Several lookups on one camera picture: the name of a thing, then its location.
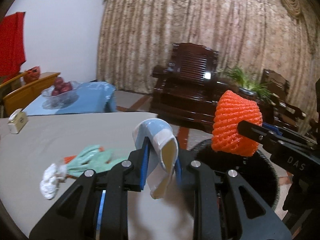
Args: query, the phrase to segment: green plant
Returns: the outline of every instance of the green plant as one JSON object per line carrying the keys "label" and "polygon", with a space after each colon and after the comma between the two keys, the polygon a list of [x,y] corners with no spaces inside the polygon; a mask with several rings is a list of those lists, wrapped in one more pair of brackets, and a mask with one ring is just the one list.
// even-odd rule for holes
{"label": "green plant", "polygon": [[259,98],[266,101],[270,100],[269,98],[272,93],[267,89],[265,84],[259,84],[252,80],[250,76],[252,76],[253,73],[248,74],[239,66],[234,66],[233,68],[227,67],[221,71],[221,73],[222,75],[231,78],[240,87],[256,92]]}

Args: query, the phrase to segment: crumpled fabric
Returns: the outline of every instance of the crumpled fabric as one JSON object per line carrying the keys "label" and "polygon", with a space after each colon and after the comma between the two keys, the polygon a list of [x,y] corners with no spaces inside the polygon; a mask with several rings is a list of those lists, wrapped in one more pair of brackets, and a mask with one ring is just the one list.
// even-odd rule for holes
{"label": "crumpled fabric", "polygon": [[66,179],[66,175],[79,177],[88,169],[96,173],[109,171],[116,164],[126,158],[112,159],[112,150],[103,150],[100,145],[91,145],[84,148],[68,164],[51,164],[45,171],[40,182],[40,192],[46,199],[53,199],[58,191],[60,181]]}
{"label": "crumpled fabric", "polygon": [[40,192],[46,199],[53,199],[57,193],[59,182],[65,180],[66,165],[52,163],[45,171],[40,182]]}

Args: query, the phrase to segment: wooden table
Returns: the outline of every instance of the wooden table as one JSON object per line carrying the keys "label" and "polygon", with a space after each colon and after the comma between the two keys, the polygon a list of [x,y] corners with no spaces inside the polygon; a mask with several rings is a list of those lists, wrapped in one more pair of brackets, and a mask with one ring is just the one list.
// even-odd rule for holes
{"label": "wooden table", "polygon": [[53,85],[54,79],[60,75],[57,72],[45,72],[40,74],[38,80],[26,84],[11,92],[3,98],[4,108],[7,115],[12,114],[19,108],[25,108],[35,100],[42,90]]}
{"label": "wooden table", "polygon": [[[138,112],[30,116],[19,134],[10,134],[7,119],[1,119],[0,199],[8,214],[29,236],[34,225],[75,181],[67,179],[60,184],[58,195],[46,200],[39,183],[51,163],[77,155],[92,144],[125,149],[129,155],[135,150],[133,129],[155,117]],[[193,219],[174,184],[165,199],[152,199],[148,185],[141,193],[129,192],[128,225],[129,239],[192,239]]]}

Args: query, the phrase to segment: blue tablecloth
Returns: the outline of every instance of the blue tablecloth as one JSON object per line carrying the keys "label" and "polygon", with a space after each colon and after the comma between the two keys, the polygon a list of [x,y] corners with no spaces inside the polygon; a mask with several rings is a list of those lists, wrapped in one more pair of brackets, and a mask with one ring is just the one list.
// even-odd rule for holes
{"label": "blue tablecloth", "polygon": [[76,90],[78,99],[71,105],[52,109],[40,95],[24,111],[28,116],[116,112],[114,91],[115,87],[107,82],[82,83]]}

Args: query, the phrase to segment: beige patterned curtain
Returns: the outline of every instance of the beige patterned curtain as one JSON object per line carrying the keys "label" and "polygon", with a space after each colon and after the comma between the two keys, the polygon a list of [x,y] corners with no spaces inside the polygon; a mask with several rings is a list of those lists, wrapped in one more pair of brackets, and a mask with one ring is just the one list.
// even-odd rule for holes
{"label": "beige patterned curtain", "polygon": [[155,65],[172,43],[220,52],[219,68],[275,70],[289,80],[288,102],[315,116],[320,77],[319,22],[306,0],[106,0],[97,77],[118,89],[152,93]]}

